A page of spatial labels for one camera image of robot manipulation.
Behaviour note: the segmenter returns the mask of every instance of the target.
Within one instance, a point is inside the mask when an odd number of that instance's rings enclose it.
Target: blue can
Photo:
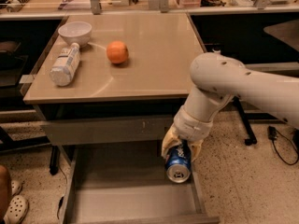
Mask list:
[[[191,151],[186,140],[169,149],[165,169],[168,178],[175,183],[183,183],[188,180],[191,174]]]

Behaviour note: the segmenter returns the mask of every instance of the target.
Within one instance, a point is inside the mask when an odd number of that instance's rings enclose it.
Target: open drawer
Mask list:
[[[76,146],[60,223],[219,223],[195,172],[183,184],[168,179],[159,143]]]

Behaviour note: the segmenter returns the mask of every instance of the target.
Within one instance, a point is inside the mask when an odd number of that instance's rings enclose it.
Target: bowl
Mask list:
[[[73,21],[61,26],[58,29],[58,34],[67,45],[78,43],[81,47],[84,47],[91,39],[92,26],[84,21]]]

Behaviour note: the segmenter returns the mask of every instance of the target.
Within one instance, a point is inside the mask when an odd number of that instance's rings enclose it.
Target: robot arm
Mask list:
[[[195,86],[163,140],[163,157],[185,139],[194,161],[214,117],[234,96],[299,128],[299,78],[251,71],[242,62],[218,53],[195,58],[191,78]]]

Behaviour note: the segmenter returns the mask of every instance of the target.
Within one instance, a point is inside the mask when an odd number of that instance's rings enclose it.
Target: speckled floor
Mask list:
[[[12,119],[14,123],[0,118],[0,124],[16,140],[43,134],[39,121],[26,117],[23,122]],[[267,138],[268,124],[251,125],[258,144],[247,147],[244,138],[248,136],[237,112],[220,112],[215,118],[194,165],[206,211],[209,216],[219,216],[222,224],[297,224],[299,164],[288,166],[278,158]],[[281,123],[271,125],[292,138],[293,128]],[[277,146],[286,160],[295,159],[286,139],[280,136]],[[22,182],[21,195],[30,202],[23,224],[58,222],[58,202],[64,195],[66,180],[62,171],[50,174],[50,154],[50,146],[0,154],[0,163]],[[63,157],[60,164],[68,175],[69,167]]]

